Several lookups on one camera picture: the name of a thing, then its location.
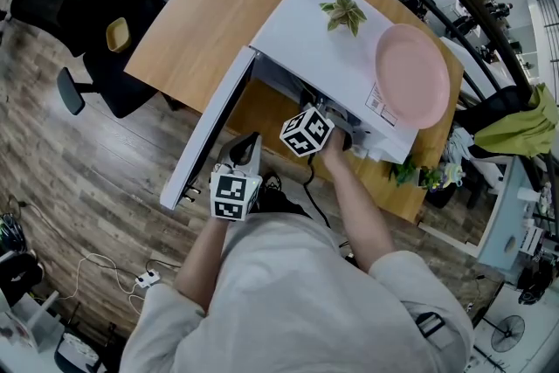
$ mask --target green cloth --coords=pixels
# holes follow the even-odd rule
[[[485,151],[534,157],[546,154],[559,121],[556,102],[544,84],[536,86],[528,103],[535,109],[507,115],[475,135],[475,144]]]

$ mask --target sleeve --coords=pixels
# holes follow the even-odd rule
[[[421,314],[436,313],[445,325],[426,338],[438,371],[462,371],[473,349],[473,326],[464,309],[412,252],[393,252],[378,259],[369,275],[393,293],[415,321]]]
[[[151,287],[122,353],[121,373],[170,372],[178,344],[204,316],[199,305],[174,288],[163,284]]]

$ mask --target wooden floor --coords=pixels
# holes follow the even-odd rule
[[[0,0],[0,8],[8,1]],[[197,122],[194,114],[173,113],[156,95],[134,114],[116,120],[98,95],[89,94],[86,108],[74,117],[56,86],[62,66],[68,66],[77,81],[90,80],[80,59],[56,39],[16,20],[8,24],[0,46],[0,204],[13,194],[37,206],[38,210],[23,209],[21,223],[45,265],[39,290],[55,288],[67,296],[76,287],[79,261],[91,252],[138,275],[151,258],[182,262],[208,216],[209,196],[207,176],[200,176],[203,194],[195,203],[181,204],[175,211],[159,205],[162,187]],[[218,143],[228,138],[221,135]],[[282,175],[289,196],[315,215],[300,187],[308,173],[273,155],[264,154],[264,162]],[[209,160],[204,169],[209,172],[212,164]],[[332,186],[317,180],[311,191],[339,229]],[[452,210],[459,207],[454,204],[443,214],[427,207],[424,216],[452,222]],[[487,218],[474,219],[482,226]],[[482,280],[478,294],[474,278],[481,267],[473,259],[411,224],[387,219],[397,246],[422,255],[464,305],[476,301],[477,309],[490,300],[496,284]],[[172,270],[157,268],[164,281],[172,281]],[[131,289],[133,276],[122,273],[121,278]],[[141,307],[139,300],[132,300]],[[79,293],[60,300],[58,311],[68,316],[78,301],[81,327],[92,335],[105,332],[110,321],[120,334],[128,335],[137,321],[109,269],[82,264]]]

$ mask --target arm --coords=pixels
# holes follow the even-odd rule
[[[393,293],[414,321],[429,312],[444,320],[444,329],[427,339],[427,348],[437,371],[462,371],[472,351],[472,323],[417,254],[396,252],[383,215],[346,161],[342,143],[343,133],[335,129],[321,155],[334,179],[343,225],[357,264]]]
[[[204,310],[210,307],[229,221],[210,218],[175,278],[175,289]]]
[[[343,226],[355,259],[367,273],[377,259],[395,248],[383,215],[342,153],[343,138],[344,133],[334,129],[321,156],[334,180]]]
[[[178,272],[174,288],[151,287],[140,320],[122,353],[123,373],[173,369],[179,343],[205,316],[221,265],[228,221],[210,218]]]

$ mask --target cabinet door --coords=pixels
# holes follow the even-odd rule
[[[251,77],[255,55],[253,49],[243,47],[229,67],[186,143],[173,174],[163,188],[161,205],[174,209],[196,179],[219,132]]]

